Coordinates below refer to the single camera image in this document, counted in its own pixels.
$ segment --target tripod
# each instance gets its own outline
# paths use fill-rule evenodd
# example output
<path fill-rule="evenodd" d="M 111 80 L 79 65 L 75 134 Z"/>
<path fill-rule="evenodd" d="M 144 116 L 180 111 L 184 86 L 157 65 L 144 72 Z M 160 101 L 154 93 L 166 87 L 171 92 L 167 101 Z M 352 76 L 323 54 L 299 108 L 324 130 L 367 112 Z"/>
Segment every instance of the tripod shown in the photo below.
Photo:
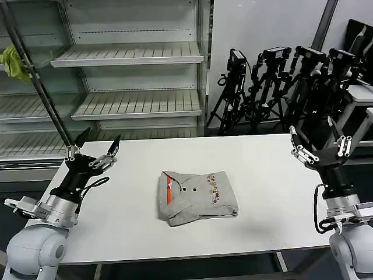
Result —
<path fill-rule="evenodd" d="M 271 48 L 265 50 L 263 53 L 259 54 L 258 61 L 253 67 L 251 80 L 253 86 L 249 88 L 249 106 L 246 114 L 246 119 L 249 120 L 253 131 L 255 132 L 257 126 L 262 121 L 269 120 L 270 114 L 273 113 L 277 116 L 272 120 L 280 120 L 278 124 L 281 124 L 282 129 L 285 130 L 283 123 L 283 108 L 282 99 L 287 94 L 287 91 L 280 90 L 282 81 L 287 82 L 289 75 L 284 72 L 286 61 L 291 53 L 291 48 Z M 263 65 L 265 61 L 267 66 L 267 71 L 262 75 L 261 79 L 258 78 L 259 68 Z M 264 84 L 263 93 L 260 100 L 256 101 L 256 95 L 262 88 Z M 266 103 L 268 98 L 269 89 L 274 86 L 272 97 L 273 99 Z M 279 112 L 274 111 L 275 105 L 278 106 Z"/>
<path fill-rule="evenodd" d="M 222 74 L 222 78 L 217 83 L 219 86 L 224 86 L 224 90 L 207 121 L 207 127 L 209 127 L 214 117 L 220 120 L 219 136 L 229 135 L 233 126 L 239 122 L 245 114 L 243 111 L 245 106 L 240 107 L 240 103 L 241 97 L 244 103 L 247 101 L 244 91 L 246 65 L 247 60 L 244 55 L 240 51 L 231 49 L 227 65 L 228 75 Z M 219 116 L 217 111 L 222 101 L 225 101 L 226 104 L 224 106 L 223 115 Z"/>
<path fill-rule="evenodd" d="M 287 85 L 287 90 L 290 90 L 297 83 L 297 87 L 285 113 L 287 127 L 295 125 L 301 119 L 311 87 L 318 77 L 317 75 L 312 76 L 312 73 L 320 62 L 326 61 L 326 54 L 311 48 L 298 46 L 295 49 L 294 58 L 291 63 L 290 75 L 294 73 L 300 56 L 303 56 L 300 73 Z M 322 75 L 325 76 L 325 74 L 328 74 L 328 68 L 324 66 L 322 68 Z"/>
<path fill-rule="evenodd" d="M 348 92 L 349 83 L 357 79 L 360 71 L 353 54 L 335 49 L 330 49 L 322 69 L 324 73 L 313 81 L 312 95 L 305 108 L 313 120 L 321 120 L 326 115 L 338 118 L 345 106 L 352 101 Z M 349 69 L 352 76 L 346 78 Z"/>

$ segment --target white shelf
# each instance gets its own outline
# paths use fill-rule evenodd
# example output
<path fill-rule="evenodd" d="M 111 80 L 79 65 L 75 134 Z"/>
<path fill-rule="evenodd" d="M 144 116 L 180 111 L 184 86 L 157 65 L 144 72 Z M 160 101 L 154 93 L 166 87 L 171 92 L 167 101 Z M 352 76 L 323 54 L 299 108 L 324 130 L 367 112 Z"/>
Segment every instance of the white shelf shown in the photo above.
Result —
<path fill-rule="evenodd" d="M 75 121 L 200 116 L 197 90 L 89 93 Z"/>
<path fill-rule="evenodd" d="M 53 67 L 201 63 L 196 42 L 74 45 Z"/>
<path fill-rule="evenodd" d="M 190 138 L 197 137 L 197 129 L 189 128 L 162 128 L 162 129 L 126 129 L 126 130 L 101 130 L 95 141 L 112 141 L 118 135 L 121 140 L 165 139 L 165 138 Z"/>
<path fill-rule="evenodd" d="M 65 144 L 57 132 L 0 135 L 0 158 L 62 158 L 65 153 Z"/>
<path fill-rule="evenodd" d="M 78 94 L 56 94 L 52 100 L 60 117 L 65 118 L 76 108 Z M 51 121 L 51 118 L 37 94 L 0 96 L 0 123 L 42 121 Z"/>

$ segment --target table leg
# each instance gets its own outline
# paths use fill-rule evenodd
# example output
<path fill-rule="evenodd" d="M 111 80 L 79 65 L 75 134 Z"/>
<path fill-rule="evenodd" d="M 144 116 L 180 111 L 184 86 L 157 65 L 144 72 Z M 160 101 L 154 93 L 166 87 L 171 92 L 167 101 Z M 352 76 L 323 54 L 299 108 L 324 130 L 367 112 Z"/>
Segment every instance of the table leg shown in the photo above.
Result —
<path fill-rule="evenodd" d="M 302 277 L 317 263 L 330 252 L 330 248 L 321 248 L 313 250 L 300 264 L 298 264 L 293 272 L 297 274 L 296 279 L 302 279 Z"/>
<path fill-rule="evenodd" d="M 339 118 L 339 120 L 337 122 L 337 125 L 339 126 L 339 128 L 341 130 L 343 129 L 346 122 L 349 120 L 349 118 L 350 118 L 352 112 L 354 111 L 355 107 L 356 107 L 356 103 L 352 102 L 352 103 L 348 104 L 346 106 L 346 108 L 344 109 L 342 116 Z M 331 134 L 328 141 L 326 141 L 326 144 L 325 144 L 324 148 L 328 148 L 328 147 L 332 146 L 334 141 L 335 141 L 334 136 L 333 136 L 333 134 Z"/>
<path fill-rule="evenodd" d="M 360 141 L 363 139 L 364 135 L 368 132 L 372 125 L 372 121 L 369 116 L 367 116 L 363 123 L 360 125 L 359 129 L 356 131 L 354 136 L 352 137 L 352 145 L 351 145 L 351 154 L 358 147 Z"/>
<path fill-rule="evenodd" d="M 8 257 L 6 253 L 0 250 L 0 266 L 6 267 L 6 263 L 8 262 Z"/>
<path fill-rule="evenodd" d="M 97 264 L 93 280 L 100 280 L 101 279 L 102 268 L 103 268 L 103 264 Z"/>
<path fill-rule="evenodd" d="M 288 272 L 287 265 L 286 265 L 286 262 L 284 260 L 284 257 L 282 256 L 282 253 L 281 252 L 276 252 L 276 257 L 277 257 L 277 260 L 280 264 L 282 272 Z"/>

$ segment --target glass door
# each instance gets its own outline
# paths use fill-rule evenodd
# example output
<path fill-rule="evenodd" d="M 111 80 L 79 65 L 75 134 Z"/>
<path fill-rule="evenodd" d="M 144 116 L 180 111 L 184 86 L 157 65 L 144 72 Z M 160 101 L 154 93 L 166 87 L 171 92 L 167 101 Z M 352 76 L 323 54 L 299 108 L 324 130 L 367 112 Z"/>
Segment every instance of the glass door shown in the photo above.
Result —
<path fill-rule="evenodd" d="M 73 110 L 72 101 L 77 97 L 74 96 L 71 101 L 61 98 L 61 95 L 64 89 L 78 92 L 79 80 L 75 81 L 74 75 L 66 71 L 50 71 L 50 60 L 59 54 L 66 41 L 61 37 L 60 27 L 51 21 L 53 16 L 59 16 L 55 4 L 49 1 L 35 3 L 1 4 L 0 54 L 3 54 L 3 64 L 0 64 L 0 162 L 63 159 L 65 145 L 69 142 L 69 137 L 62 137 L 61 128 L 57 128 L 55 123 L 59 115 L 64 118 Z M 44 85 L 36 85 L 27 70 L 27 63 L 17 55 L 22 51 L 14 42 L 17 34 L 12 36 L 8 33 L 12 24 L 27 46 L 29 64 L 36 70 L 35 76 L 45 80 L 45 89 L 51 93 L 51 103 L 58 112 L 57 117 L 45 106 L 46 99 L 43 102 L 40 98 Z"/>

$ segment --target black cable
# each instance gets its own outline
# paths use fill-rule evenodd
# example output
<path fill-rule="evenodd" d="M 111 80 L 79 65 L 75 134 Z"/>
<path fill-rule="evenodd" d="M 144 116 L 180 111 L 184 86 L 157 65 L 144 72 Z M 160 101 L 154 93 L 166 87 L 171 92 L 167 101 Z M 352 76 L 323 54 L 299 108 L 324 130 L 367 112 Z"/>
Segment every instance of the black cable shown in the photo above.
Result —
<path fill-rule="evenodd" d="M 315 193 L 314 193 L 314 225 L 315 225 L 316 231 L 322 235 L 325 232 L 320 230 L 318 222 L 317 222 L 317 197 L 318 197 L 318 194 L 319 194 L 319 186 L 316 186 Z"/>
<path fill-rule="evenodd" d="M 250 66 L 250 63 L 249 63 L 248 61 L 246 61 L 246 63 L 247 63 L 247 66 L 249 66 L 250 77 L 251 77 L 251 75 L 252 75 L 252 72 L 251 72 L 251 66 Z"/>
<path fill-rule="evenodd" d="M 314 193 L 314 225 L 315 229 L 318 233 L 325 234 L 328 231 L 335 229 L 337 225 L 330 225 L 330 223 L 334 222 L 335 220 L 333 218 L 324 219 L 321 222 L 318 223 L 317 219 L 317 198 L 319 194 L 319 187 L 321 185 L 316 186 L 315 193 Z"/>
<path fill-rule="evenodd" d="M 94 187 L 98 187 L 102 184 L 105 184 L 108 180 L 110 180 L 109 177 L 103 177 L 103 178 L 100 178 L 98 179 L 97 181 L 93 182 L 91 185 L 85 187 L 83 190 L 82 190 L 82 193 L 80 194 L 80 197 L 82 198 L 82 201 L 84 199 L 84 197 L 86 196 L 86 194 L 88 193 L 88 191 L 91 189 L 91 188 L 94 188 Z M 82 202 L 80 202 L 80 204 L 78 205 L 78 207 L 76 208 L 75 210 L 75 214 L 79 214 L 80 213 L 80 208 L 82 207 Z"/>
<path fill-rule="evenodd" d="M 91 188 L 95 188 L 95 187 L 99 187 L 101 186 L 102 184 L 105 184 L 108 180 L 110 180 L 109 177 L 103 177 L 103 178 L 100 178 L 98 179 L 97 181 L 93 182 L 91 185 L 85 187 L 83 190 L 82 190 L 82 193 L 81 193 L 81 198 L 82 200 L 84 199 L 84 197 L 86 196 L 86 194 L 88 193 L 88 191 L 91 189 Z"/>

